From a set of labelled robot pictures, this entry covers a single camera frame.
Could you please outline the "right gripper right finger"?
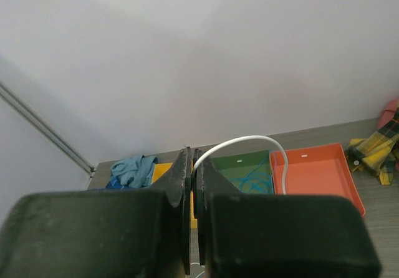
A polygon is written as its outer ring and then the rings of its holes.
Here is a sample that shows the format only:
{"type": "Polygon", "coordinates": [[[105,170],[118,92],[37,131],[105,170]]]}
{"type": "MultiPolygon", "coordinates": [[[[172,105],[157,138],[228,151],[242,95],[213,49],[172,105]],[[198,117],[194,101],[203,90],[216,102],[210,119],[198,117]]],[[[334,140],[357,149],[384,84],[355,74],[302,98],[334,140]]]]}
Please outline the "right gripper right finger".
{"type": "Polygon", "coordinates": [[[341,196],[245,194],[195,150],[194,215],[206,277],[379,277],[355,205],[341,196]]]}

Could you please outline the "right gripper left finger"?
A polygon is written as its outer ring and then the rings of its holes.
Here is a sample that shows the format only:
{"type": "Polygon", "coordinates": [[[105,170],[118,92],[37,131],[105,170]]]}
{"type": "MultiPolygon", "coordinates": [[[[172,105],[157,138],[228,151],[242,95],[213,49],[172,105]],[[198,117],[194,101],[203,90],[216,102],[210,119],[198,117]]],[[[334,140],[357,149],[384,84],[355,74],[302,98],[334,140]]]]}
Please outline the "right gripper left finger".
{"type": "Polygon", "coordinates": [[[190,274],[191,150],[142,189],[34,193],[1,226],[2,277],[190,274]]]}

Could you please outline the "yellow plastic bin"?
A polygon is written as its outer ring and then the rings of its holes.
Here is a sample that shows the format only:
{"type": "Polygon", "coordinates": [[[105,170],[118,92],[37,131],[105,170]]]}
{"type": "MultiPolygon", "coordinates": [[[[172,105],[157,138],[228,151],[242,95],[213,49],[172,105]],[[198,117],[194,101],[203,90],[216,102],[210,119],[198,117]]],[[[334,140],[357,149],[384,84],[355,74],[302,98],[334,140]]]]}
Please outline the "yellow plastic bin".
{"type": "MultiPolygon", "coordinates": [[[[159,163],[155,164],[153,176],[151,179],[151,183],[156,182],[161,176],[163,176],[172,166],[172,163],[159,163]]],[[[191,229],[198,228],[198,220],[194,216],[194,194],[190,193],[190,226],[191,229]]]]}

